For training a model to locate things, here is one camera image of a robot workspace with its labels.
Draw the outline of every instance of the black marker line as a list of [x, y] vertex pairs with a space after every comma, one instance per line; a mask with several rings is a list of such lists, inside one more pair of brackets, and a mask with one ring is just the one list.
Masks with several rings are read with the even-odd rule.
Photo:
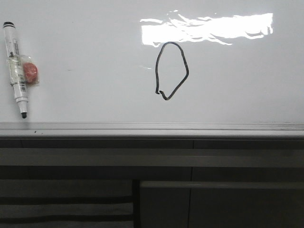
[[[181, 82], [175, 87], [175, 89], [173, 90], [173, 92], [170, 94], [170, 96], [166, 97], [165, 93], [163, 91], [159, 91], [159, 88], [160, 88], [160, 81], [159, 81], [159, 77], [158, 77], [158, 64], [159, 64], [159, 61], [160, 61], [160, 58], [162, 56], [162, 52], [165, 48], [166, 45], [168, 44], [173, 44], [175, 46], [177, 46], [180, 50], [180, 53], [181, 53], [181, 57], [182, 57], [182, 60], [184, 61], [184, 65], [185, 65], [185, 68], [186, 68], [186, 75], [185, 77], [181, 80]], [[156, 66], [155, 66], [155, 76], [156, 76], [156, 94], [161, 94], [163, 99], [168, 101], [170, 100], [173, 95], [175, 94], [175, 92], [180, 88], [180, 86], [186, 81], [186, 79], [188, 78], [189, 76], [189, 69], [188, 69], [188, 64], [187, 64], [187, 61], [186, 61], [186, 58], [185, 58], [185, 54], [184, 54], [184, 51], [183, 49], [175, 42], [167, 42], [167, 43], [164, 43], [162, 48], [161, 48], [161, 51], [160, 53], [158, 54], [157, 56], [157, 59], [156, 59]]]

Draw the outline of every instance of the white surface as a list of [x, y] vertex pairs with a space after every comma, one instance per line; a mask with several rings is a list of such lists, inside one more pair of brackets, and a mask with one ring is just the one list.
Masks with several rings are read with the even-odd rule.
[[[0, 36], [0, 123], [304, 123], [303, 9], [302, 0], [0, 0], [0, 22], [15, 24], [40, 76], [22, 120]], [[170, 23], [183, 30], [190, 75], [164, 101], [159, 40], [145, 43], [142, 26]], [[184, 71], [168, 45], [160, 89], [169, 94]]]

